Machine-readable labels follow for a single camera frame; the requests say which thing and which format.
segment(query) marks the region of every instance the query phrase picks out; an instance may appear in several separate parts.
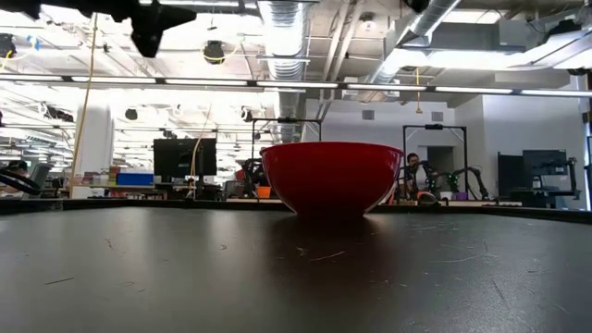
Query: computer monitor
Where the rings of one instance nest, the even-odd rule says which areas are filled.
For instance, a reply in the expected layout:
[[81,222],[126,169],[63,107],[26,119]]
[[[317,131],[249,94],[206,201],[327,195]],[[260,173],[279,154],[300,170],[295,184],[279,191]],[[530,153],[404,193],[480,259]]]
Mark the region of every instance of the computer monitor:
[[565,150],[525,150],[523,151],[524,170],[527,175],[567,176],[567,153]]
[[[168,177],[185,178],[191,173],[191,157],[197,139],[157,139],[154,140],[154,174]],[[217,173],[216,139],[202,139],[200,154],[195,155],[195,175],[199,175],[200,156],[204,176]]]

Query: red bowl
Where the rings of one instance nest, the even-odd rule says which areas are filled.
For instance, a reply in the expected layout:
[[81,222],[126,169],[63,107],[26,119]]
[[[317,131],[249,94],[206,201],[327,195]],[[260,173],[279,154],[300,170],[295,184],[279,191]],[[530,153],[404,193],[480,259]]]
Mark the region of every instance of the red bowl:
[[262,151],[267,179],[299,215],[362,216],[392,190],[402,151],[356,142],[285,143]]

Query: table surface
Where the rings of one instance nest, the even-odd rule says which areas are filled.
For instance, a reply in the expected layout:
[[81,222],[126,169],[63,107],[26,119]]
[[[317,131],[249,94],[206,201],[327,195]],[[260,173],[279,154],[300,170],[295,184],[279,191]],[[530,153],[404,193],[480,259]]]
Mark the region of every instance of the table surface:
[[591,228],[139,207],[0,216],[0,330],[590,332]]

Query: blue box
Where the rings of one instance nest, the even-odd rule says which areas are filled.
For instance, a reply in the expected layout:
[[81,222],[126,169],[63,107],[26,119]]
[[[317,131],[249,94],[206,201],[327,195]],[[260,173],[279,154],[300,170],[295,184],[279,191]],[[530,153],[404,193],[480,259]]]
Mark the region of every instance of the blue box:
[[117,185],[154,186],[154,174],[117,174]]

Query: man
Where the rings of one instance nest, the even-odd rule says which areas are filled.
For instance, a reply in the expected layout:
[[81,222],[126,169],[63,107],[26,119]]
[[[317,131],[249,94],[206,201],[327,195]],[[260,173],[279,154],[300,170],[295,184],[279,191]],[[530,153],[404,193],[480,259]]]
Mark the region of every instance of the man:
[[[6,167],[7,171],[16,173],[22,177],[27,177],[27,162],[25,161],[12,161]],[[0,184],[0,197],[19,197],[22,196],[22,191],[19,191],[10,186],[2,186]]]
[[436,175],[429,164],[419,160],[419,155],[410,153],[407,155],[407,168],[405,169],[405,188],[411,198],[415,198],[420,191],[428,191],[427,175]]

